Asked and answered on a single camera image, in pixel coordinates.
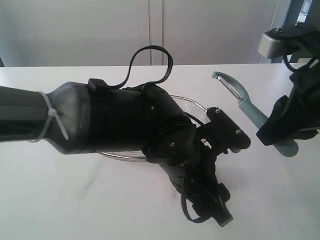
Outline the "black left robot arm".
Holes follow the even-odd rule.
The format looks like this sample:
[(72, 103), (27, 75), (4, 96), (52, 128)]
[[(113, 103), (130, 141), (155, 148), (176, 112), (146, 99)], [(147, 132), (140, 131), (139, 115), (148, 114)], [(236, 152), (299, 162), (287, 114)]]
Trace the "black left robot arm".
[(159, 165), (191, 218), (224, 227), (233, 220), (230, 193), (218, 182), (215, 157), (197, 127), (162, 88), (147, 83), (112, 89), (101, 79), (67, 82), (50, 93), (0, 89), (0, 140), (47, 141), (65, 155), (140, 151)]

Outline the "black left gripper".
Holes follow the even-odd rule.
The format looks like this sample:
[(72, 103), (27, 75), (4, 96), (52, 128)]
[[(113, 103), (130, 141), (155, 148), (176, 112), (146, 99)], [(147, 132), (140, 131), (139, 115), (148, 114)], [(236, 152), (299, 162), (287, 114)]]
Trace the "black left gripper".
[(159, 165), (180, 193), (181, 208), (189, 215), (191, 202), (197, 215), (214, 215), (220, 227), (234, 220), (226, 203), (230, 192), (216, 176), (218, 154), (206, 124), (169, 131), (159, 140)]

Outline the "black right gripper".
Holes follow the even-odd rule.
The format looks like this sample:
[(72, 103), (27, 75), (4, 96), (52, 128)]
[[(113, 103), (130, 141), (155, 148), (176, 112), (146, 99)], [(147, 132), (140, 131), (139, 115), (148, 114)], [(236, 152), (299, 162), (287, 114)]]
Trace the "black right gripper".
[(265, 146), (320, 130), (320, 61), (312, 57), (293, 68), (285, 57), (284, 63), (292, 71), (289, 79), (293, 87), (289, 98), (284, 95), (275, 102), (271, 115), (256, 133)]

